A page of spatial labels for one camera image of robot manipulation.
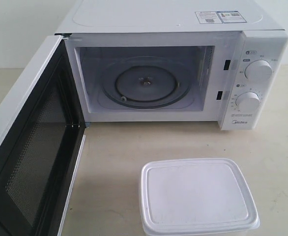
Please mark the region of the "white plastic lidded container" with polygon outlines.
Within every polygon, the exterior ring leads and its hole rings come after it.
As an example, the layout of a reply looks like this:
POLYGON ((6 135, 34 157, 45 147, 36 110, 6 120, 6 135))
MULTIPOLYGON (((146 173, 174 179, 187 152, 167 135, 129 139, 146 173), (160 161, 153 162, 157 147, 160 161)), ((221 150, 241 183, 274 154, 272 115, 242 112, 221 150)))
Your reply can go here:
POLYGON ((260 225, 249 186, 227 158, 145 164, 139 204, 147 236, 244 236, 260 225))

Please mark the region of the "white microwave door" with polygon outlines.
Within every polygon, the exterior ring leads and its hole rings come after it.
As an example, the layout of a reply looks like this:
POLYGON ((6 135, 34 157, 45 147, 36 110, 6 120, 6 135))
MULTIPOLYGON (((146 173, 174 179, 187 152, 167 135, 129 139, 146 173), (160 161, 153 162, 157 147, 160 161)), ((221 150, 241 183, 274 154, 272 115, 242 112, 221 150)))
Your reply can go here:
POLYGON ((49 36, 0 104, 0 236, 61 234, 85 127, 65 40, 49 36))

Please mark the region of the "white microwave oven body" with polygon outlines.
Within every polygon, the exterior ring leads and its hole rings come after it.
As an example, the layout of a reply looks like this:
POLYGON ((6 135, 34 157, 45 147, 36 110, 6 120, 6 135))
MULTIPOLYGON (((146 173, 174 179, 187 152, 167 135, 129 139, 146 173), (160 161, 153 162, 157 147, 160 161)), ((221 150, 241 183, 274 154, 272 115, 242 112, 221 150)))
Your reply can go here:
POLYGON ((221 130, 255 128, 288 43, 284 28, 253 0, 80 0, 56 34, 65 40, 86 122, 215 121, 221 130), (199 11, 238 11, 247 22, 200 24, 199 11), (113 102, 102 90, 103 72, 141 56, 185 65, 192 73, 189 92, 157 109, 113 102), (270 79, 245 77, 257 60, 270 64, 270 79), (254 112, 237 108, 246 92, 260 99, 254 112))

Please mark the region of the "glass turntable plate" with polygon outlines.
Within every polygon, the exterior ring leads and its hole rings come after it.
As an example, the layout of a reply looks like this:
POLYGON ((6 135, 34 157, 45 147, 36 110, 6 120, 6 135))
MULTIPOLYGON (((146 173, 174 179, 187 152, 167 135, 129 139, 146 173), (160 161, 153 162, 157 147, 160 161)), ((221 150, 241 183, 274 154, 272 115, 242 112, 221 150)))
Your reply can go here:
POLYGON ((102 90, 113 102, 133 109, 157 109, 182 99, 192 86, 189 69, 171 59, 141 56, 108 66, 102 90))

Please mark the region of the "upper white control knob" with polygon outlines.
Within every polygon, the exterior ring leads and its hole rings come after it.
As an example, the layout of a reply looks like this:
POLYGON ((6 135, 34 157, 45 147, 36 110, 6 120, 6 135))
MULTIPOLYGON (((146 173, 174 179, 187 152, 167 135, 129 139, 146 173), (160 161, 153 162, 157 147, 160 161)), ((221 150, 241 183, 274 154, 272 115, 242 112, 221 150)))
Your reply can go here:
POLYGON ((272 77, 273 70, 265 60, 250 63, 245 69, 245 77, 252 82, 262 82, 272 77))

